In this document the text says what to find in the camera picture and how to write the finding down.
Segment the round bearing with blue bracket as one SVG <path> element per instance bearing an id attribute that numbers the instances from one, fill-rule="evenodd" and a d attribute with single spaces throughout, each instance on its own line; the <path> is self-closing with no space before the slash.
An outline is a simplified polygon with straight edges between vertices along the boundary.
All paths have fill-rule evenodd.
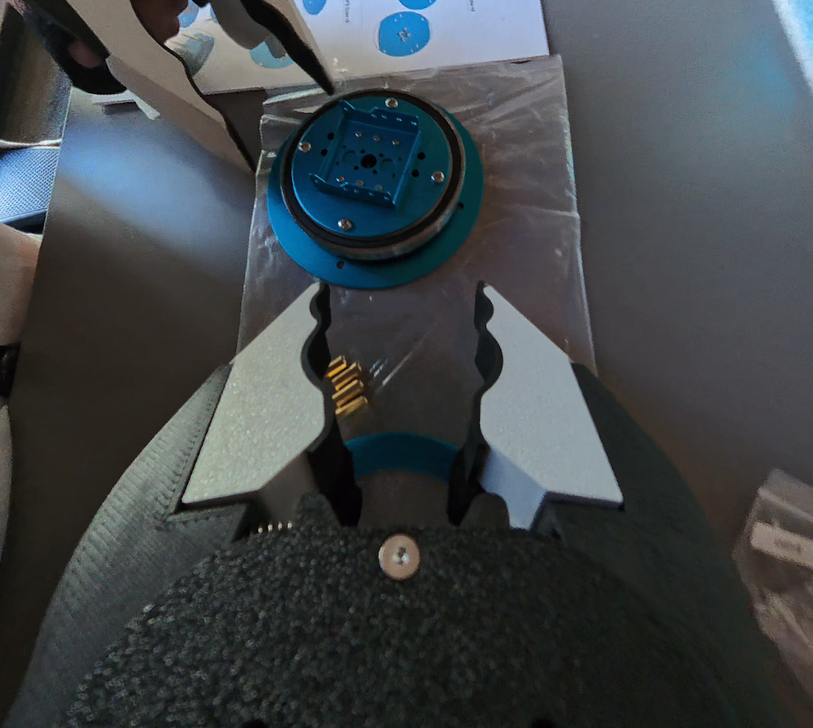
<path id="1" fill-rule="evenodd" d="M 367 89 L 317 109 L 280 148 L 269 208 L 339 258 L 386 262 L 430 245 L 482 185 L 470 134 L 438 105 Z"/>

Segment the pile of small hardware bags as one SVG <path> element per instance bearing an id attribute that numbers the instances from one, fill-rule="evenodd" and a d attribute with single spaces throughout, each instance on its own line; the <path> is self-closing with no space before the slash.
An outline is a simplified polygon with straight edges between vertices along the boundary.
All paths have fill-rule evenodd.
<path id="1" fill-rule="evenodd" d="M 773 469 L 757 491 L 733 559 L 760 629 L 811 695 L 811 485 Z"/>

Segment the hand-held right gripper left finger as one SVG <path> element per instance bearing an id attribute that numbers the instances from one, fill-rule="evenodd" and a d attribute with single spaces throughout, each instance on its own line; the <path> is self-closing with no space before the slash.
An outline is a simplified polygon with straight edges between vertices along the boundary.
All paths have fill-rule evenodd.
<path id="1" fill-rule="evenodd" d="M 286 523 L 317 492 L 341 525 L 359 523 L 362 492 L 325 382 L 330 323 L 329 286 L 314 283 L 234 358 L 184 507 L 250 503 Z"/>

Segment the person's left hand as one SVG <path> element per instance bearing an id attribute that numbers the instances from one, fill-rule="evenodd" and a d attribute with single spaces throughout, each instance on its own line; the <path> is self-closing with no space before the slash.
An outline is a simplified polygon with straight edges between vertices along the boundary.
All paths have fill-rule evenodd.
<path id="1" fill-rule="evenodd" d="M 165 44 L 180 31 L 180 14 L 188 0 L 134 0 L 133 7 L 148 33 Z"/>

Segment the large clear plastic bag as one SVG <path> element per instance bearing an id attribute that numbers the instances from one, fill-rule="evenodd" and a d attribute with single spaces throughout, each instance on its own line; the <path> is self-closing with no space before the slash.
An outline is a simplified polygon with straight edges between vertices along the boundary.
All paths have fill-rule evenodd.
<path id="1" fill-rule="evenodd" d="M 481 385 L 476 287 L 493 286 L 576 363 L 595 369 L 581 219 L 560 58 L 348 79 L 451 113 L 481 157 L 484 194 L 460 249 L 432 273 L 394 285 L 383 270 L 329 257 L 333 357 L 363 370 L 368 405 L 340 423 L 345 440 L 411 432 L 460 447 Z"/>

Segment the grey desk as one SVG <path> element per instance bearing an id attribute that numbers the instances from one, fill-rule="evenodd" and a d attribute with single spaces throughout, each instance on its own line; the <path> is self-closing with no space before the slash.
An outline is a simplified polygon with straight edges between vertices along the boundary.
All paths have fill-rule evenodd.
<path id="1" fill-rule="evenodd" d="M 811 482 L 811 92 L 769 0 L 543 0 L 564 61 L 602 381 L 731 556 Z M 2 718 L 120 475 L 234 351 L 249 178 L 72 96 L 11 396 Z"/>

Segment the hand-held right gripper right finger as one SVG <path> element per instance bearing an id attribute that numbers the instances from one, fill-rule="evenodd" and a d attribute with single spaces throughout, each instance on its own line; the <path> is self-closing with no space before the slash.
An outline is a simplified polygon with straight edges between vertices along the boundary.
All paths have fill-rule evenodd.
<path id="1" fill-rule="evenodd" d="M 547 502 L 623 510 L 568 355 L 485 282 L 474 327 L 481 385 L 451 469 L 450 522 L 460 525 L 483 493 L 503 500 L 513 528 L 533 528 Z"/>

